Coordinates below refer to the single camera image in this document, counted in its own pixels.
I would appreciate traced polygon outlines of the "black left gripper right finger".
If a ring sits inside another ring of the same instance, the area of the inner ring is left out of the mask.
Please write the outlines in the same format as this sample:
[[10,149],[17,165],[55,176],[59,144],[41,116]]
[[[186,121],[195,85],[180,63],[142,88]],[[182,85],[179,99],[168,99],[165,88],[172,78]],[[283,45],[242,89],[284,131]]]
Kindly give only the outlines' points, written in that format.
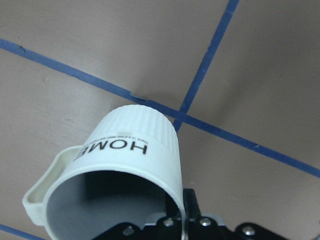
[[164,227],[166,240],[283,240],[284,237],[256,223],[245,222],[230,230],[219,215],[201,214],[196,193],[183,190],[185,220],[172,218]]

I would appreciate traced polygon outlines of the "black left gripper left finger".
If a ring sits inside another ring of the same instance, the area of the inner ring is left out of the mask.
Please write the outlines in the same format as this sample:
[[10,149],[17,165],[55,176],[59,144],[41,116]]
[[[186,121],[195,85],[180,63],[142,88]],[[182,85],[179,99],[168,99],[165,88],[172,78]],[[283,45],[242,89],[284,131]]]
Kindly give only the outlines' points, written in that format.
[[181,240],[184,236],[184,219],[177,213],[167,215],[156,212],[138,227],[131,222],[119,223],[98,236],[100,240]]

